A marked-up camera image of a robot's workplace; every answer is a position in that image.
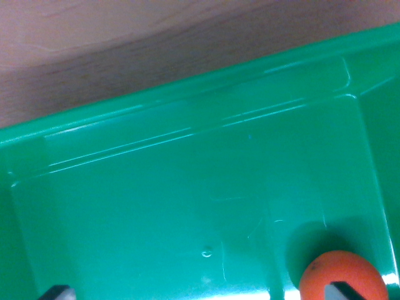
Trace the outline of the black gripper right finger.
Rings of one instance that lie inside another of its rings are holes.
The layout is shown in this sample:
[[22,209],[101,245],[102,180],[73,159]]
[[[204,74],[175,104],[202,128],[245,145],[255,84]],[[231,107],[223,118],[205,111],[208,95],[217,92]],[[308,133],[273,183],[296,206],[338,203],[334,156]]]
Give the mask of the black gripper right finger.
[[365,300],[347,282],[335,281],[327,284],[324,288],[325,300]]

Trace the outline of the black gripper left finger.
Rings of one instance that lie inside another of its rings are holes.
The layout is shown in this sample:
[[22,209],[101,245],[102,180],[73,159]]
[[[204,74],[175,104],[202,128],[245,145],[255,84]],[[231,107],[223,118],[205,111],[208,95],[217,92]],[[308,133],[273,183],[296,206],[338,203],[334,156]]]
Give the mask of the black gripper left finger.
[[76,300],[76,292],[74,288],[68,285],[54,285],[38,300]]

